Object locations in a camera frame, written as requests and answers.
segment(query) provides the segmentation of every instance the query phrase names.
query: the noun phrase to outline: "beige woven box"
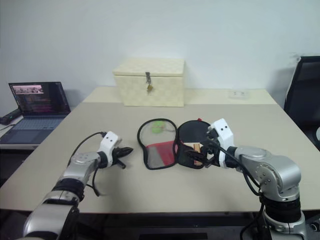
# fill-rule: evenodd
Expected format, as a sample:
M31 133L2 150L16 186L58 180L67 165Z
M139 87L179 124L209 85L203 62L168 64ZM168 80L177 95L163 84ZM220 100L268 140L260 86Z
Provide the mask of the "beige woven box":
M126 106L184 106L183 59L129 58L113 70Z

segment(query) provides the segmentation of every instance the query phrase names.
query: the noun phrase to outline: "green ball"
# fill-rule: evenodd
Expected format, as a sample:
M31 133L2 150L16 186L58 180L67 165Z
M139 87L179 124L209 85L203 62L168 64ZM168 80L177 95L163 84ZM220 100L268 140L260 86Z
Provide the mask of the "green ball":
M160 134L160 133L162 133L164 131L165 126L166 126L166 123L164 121L155 121L152 124L151 131L154 134Z

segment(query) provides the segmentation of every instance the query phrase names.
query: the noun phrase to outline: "black office chair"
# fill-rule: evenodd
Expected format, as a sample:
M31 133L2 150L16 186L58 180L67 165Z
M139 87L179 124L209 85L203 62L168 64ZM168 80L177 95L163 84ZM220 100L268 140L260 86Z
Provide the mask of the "black office chair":
M289 86L284 111L320 151L320 56L302 56Z

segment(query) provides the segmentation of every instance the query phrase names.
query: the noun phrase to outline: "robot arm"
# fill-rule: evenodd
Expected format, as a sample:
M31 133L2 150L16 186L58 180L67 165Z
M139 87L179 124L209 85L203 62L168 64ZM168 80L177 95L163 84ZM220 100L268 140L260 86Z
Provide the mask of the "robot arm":
M233 133L224 119L209 126L207 136L201 143L202 153L190 155L198 161L202 158L206 167L236 168L245 178L250 175L251 180L258 183L260 193L257 195L265 205L263 216L271 227L271 235L281 233L286 234L286 238L299 235L306 240L305 217L300 206L299 167L288 157L272 155L264 149L235 147ZM207 154L214 154L214 157L207 159Z
M97 168L103 169L115 164L115 147L121 139L109 131L102 139L97 152L76 153L56 185L41 204L30 214L23 236L45 240L69 239L75 232L79 216L78 204L84 198L84 189L90 174Z

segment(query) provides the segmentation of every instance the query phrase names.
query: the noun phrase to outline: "white power socket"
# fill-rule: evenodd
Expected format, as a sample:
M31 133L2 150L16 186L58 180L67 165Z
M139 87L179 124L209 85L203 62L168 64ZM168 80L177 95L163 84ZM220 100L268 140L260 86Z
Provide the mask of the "white power socket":
M231 89L228 92L228 96L231 99L248 99L249 91L244 89Z

